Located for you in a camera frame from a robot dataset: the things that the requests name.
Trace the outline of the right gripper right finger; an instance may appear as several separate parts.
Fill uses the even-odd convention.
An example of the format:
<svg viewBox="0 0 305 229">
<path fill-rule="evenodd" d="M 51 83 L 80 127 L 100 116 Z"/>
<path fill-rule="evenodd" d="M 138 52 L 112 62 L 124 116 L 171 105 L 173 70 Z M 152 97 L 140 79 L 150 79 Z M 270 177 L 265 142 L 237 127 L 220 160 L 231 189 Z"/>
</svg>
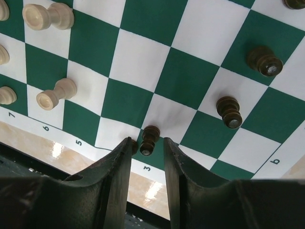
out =
<svg viewBox="0 0 305 229">
<path fill-rule="evenodd" d="M 171 228 L 304 228 L 304 180 L 230 181 L 188 157 L 168 137 L 163 152 Z"/>
</svg>

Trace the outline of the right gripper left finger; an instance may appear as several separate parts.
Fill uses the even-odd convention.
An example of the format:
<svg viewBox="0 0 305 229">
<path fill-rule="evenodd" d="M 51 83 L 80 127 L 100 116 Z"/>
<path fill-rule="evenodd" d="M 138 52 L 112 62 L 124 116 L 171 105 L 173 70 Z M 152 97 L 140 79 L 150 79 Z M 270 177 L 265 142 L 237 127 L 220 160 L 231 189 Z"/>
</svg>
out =
<svg viewBox="0 0 305 229">
<path fill-rule="evenodd" d="M 65 180 L 21 172 L 0 160 L 3 229 L 122 229 L 132 159 L 132 139 Z"/>
</svg>

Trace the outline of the dark pawn g2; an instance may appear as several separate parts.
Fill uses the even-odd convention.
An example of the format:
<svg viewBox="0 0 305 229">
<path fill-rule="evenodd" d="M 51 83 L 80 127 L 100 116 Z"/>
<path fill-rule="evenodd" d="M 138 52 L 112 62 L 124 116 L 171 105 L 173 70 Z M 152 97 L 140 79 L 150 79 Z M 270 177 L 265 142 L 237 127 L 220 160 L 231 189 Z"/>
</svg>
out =
<svg viewBox="0 0 305 229">
<path fill-rule="evenodd" d="M 226 127 L 237 129 L 241 126 L 243 119 L 240 114 L 240 105 L 234 97 L 220 98 L 216 103 L 216 110 Z"/>
</svg>

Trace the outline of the dark pawn h2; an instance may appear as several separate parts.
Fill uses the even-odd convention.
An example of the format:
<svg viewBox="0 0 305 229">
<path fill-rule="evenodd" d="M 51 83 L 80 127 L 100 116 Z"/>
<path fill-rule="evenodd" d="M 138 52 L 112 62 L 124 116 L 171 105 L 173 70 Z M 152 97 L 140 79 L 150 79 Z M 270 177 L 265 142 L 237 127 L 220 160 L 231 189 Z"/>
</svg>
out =
<svg viewBox="0 0 305 229">
<path fill-rule="evenodd" d="M 246 56 L 246 62 L 251 69 L 265 77 L 277 76 L 284 66 L 283 62 L 267 46 L 257 46 L 250 50 Z"/>
</svg>

